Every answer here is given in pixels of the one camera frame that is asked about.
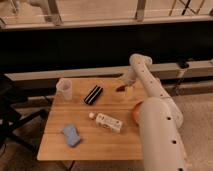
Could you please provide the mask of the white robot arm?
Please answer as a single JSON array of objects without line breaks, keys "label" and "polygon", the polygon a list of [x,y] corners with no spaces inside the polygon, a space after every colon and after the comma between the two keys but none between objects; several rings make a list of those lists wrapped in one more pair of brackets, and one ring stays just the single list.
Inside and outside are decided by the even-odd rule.
[{"label": "white robot arm", "polygon": [[125,86],[139,80],[148,98],[140,106],[138,119],[144,171],[187,171],[178,129],[183,114],[161,83],[149,70],[152,58],[132,54],[129,70],[123,75]]}]

